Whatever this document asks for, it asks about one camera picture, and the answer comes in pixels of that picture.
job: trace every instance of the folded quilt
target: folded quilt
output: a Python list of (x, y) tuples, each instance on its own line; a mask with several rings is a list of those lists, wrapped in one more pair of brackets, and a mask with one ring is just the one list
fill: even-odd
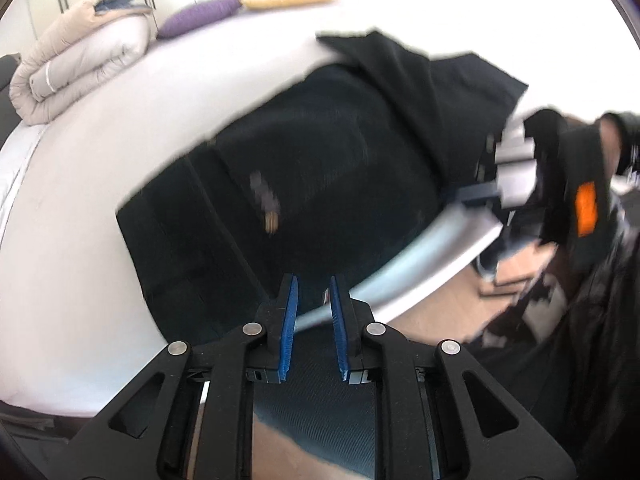
[(83, 0), (60, 16), (16, 70), (9, 96), (27, 124), (51, 122), (145, 53), (147, 7), (96, 13), (98, 1)]

